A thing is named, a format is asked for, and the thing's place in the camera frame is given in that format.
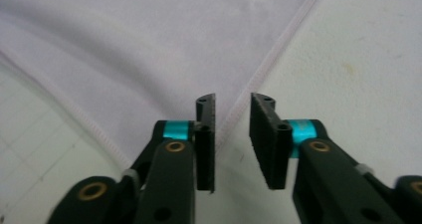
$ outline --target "white table surface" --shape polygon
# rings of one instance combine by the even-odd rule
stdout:
[[[330,137],[385,184],[392,186],[400,175],[422,175],[420,11],[422,0],[318,0],[256,92],[277,101],[281,118],[320,119]],[[0,143],[0,155],[16,154],[0,187],[22,178],[34,183],[23,185],[25,191],[10,202],[2,200],[5,223],[44,223],[76,181],[119,178],[120,170],[90,135],[50,108],[79,138],[52,165],[37,158],[28,163],[17,147]],[[196,223],[299,223],[291,200],[297,161],[291,161],[288,188],[268,190],[248,129],[245,111],[219,152],[216,193],[197,193]]]

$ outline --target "white towel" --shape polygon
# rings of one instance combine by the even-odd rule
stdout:
[[[0,59],[128,166],[158,119],[194,119],[209,93],[221,148],[314,2],[0,0]]]

